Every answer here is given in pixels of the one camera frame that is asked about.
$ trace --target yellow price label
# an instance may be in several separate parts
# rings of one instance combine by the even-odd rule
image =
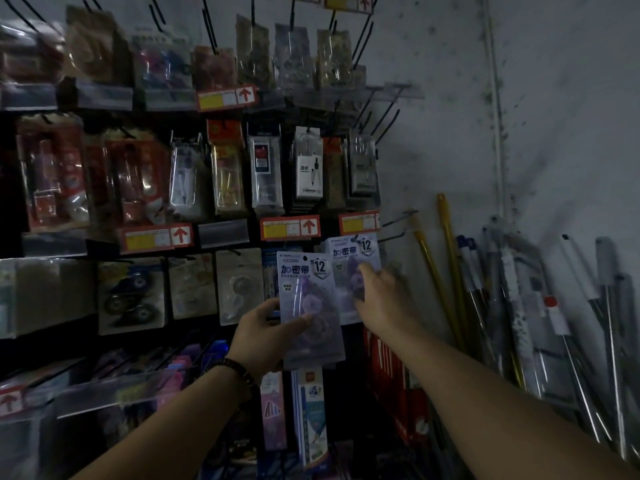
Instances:
[[[220,109],[225,106],[225,103],[222,100],[222,94],[220,93],[199,94],[198,99],[200,101],[201,111],[206,111],[208,109]]]
[[[347,10],[348,0],[324,0],[324,6],[333,10]]]
[[[356,219],[342,219],[343,232],[361,232],[364,230],[364,220],[362,217]]]
[[[265,239],[273,239],[276,237],[286,237],[287,236],[287,225],[286,224],[268,224],[265,222],[262,224],[264,227],[264,238]]]
[[[153,249],[156,247],[155,234],[126,235],[125,238],[127,240],[127,249],[130,251]]]

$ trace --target red arrow sign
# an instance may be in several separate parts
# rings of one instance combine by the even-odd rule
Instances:
[[[307,222],[305,222],[304,224],[302,224],[302,227],[306,227],[306,228],[307,228],[307,232],[308,232],[309,234],[311,234],[311,229],[312,229],[313,227],[316,227],[316,225],[314,224],[314,222],[313,222],[313,221],[307,221]]]
[[[249,89],[242,88],[242,91],[240,91],[239,94],[244,97],[244,102],[249,102],[249,95],[251,94],[251,91],[249,91]]]
[[[7,412],[13,411],[12,404],[18,400],[17,397],[12,396],[11,394],[5,394],[2,399],[0,399],[0,406],[6,406]]]
[[[182,227],[178,227],[178,229],[176,229],[173,235],[180,238],[180,244],[184,244],[184,236],[189,235],[189,233],[185,231]]]

